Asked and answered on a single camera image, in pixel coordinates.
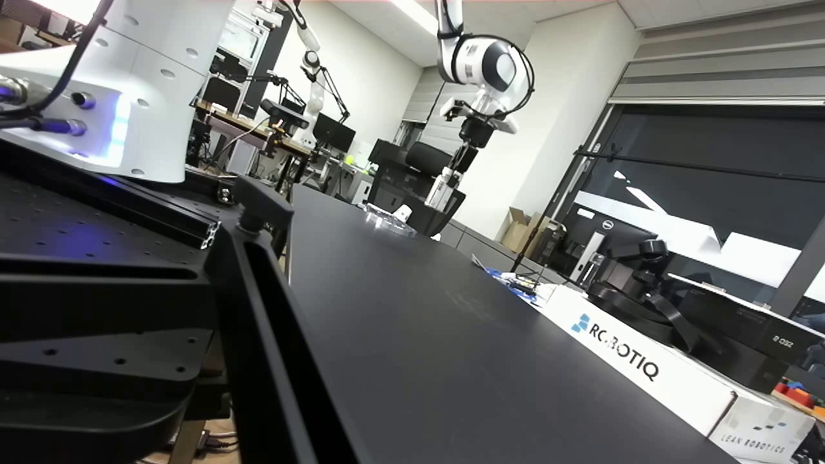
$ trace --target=ceiling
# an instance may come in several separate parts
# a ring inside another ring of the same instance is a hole
[[[421,68],[438,59],[434,37],[415,27],[389,0],[330,0],[347,15],[378,34],[383,42],[411,56]],[[469,31],[508,37],[527,45],[535,27],[577,10],[621,2],[641,31],[684,27],[697,22],[758,14],[816,0],[464,0]]]

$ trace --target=computer monitor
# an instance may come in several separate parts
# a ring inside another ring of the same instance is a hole
[[[348,152],[354,147],[356,131],[344,127],[342,121],[321,113],[312,129],[321,147],[330,147],[339,152]]]

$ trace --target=cardboard box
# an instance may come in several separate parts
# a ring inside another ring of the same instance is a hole
[[[537,310],[550,323],[740,462],[786,464],[816,425],[813,416],[646,337],[594,308],[581,288],[543,294]]]
[[[508,216],[505,216],[505,224],[503,224],[503,233],[501,233],[498,242],[505,251],[519,255],[523,251],[527,241],[531,237],[531,233],[537,229],[537,224],[539,224],[539,216],[528,216],[522,208],[510,208]],[[543,229],[550,229],[550,219],[547,216],[543,216],[539,234],[543,234]]]
[[[522,208],[510,208],[498,242],[510,252],[522,252],[528,237],[528,224],[531,224],[528,215],[523,215]]]

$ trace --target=workbench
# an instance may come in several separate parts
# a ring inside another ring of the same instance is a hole
[[[458,251],[295,192],[295,312],[358,462],[732,462]]]

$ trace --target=machine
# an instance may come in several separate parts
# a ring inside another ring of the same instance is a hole
[[[492,131],[516,135],[513,113],[531,101],[537,76],[531,59],[513,42],[491,34],[467,34],[461,0],[436,0],[436,10],[445,81],[481,89],[476,104],[451,101],[445,110],[450,121],[464,117],[464,144],[451,166],[445,168],[425,201],[425,207],[445,211],[460,192],[461,175],[481,149],[487,147]]]
[[[180,184],[191,99],[232,2],[99,0],[79,46],[3,55],[0,138],[82,170]]]

